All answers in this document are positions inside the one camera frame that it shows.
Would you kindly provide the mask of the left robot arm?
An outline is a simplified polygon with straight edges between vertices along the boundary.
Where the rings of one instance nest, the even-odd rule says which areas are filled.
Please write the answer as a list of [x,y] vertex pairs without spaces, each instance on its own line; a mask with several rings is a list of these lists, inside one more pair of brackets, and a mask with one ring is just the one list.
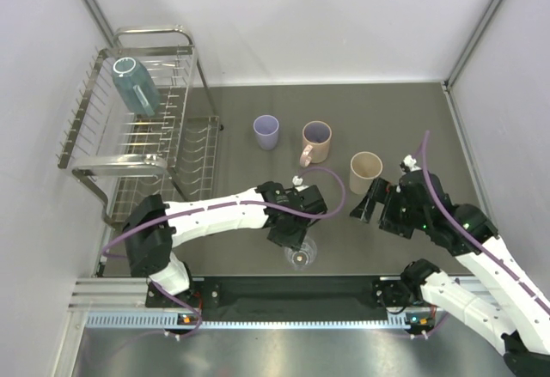
[[226,231],[267,228],[269,241],[297,251],[315,217],[326,213],[327,205],[315,185],[285,188],[268,181],[232,196],[195,203],[164,202],[159,194],[149,195],[126,218],[122,232],[160,217],[170,219],[124,239],[130,273],[148,277],[161,285],[173,304],[184,306],[193,298],[193,280],[174,248]]

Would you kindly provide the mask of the clear glass cup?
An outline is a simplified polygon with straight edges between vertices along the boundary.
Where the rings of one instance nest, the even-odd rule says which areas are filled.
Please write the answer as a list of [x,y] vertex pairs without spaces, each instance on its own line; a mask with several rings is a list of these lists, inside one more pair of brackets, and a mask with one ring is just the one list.
[[295,270],[305,270],[312,265],[316,259],[317,245],[311,237],[306,236],[299,250],[285,247],[284,255]]

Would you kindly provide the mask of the teal ceramic mug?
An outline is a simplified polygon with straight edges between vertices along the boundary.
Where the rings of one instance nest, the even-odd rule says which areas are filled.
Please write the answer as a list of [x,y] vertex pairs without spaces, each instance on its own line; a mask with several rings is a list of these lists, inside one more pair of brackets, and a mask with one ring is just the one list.
[[161,104],[161,95],[150,73],[138,59],[117,59],[113,63],[111,77],[130,112],[147,117],[156,114]]

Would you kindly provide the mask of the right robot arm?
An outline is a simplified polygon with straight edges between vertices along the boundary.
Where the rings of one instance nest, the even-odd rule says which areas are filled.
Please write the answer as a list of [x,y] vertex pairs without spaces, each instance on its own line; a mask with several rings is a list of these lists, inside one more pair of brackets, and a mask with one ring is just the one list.
[[399,302],[442,308],[483,337],[515,376],[549,374],[549,301],[511,256],[492,221],[472,204],[453,204],[440,179],[407,167],[396,184],[372,181],[351,217],[368,223],[382,205],[380,230],[411,239],[421,231],[486,288],[493,304],[421,258],[400,274]]

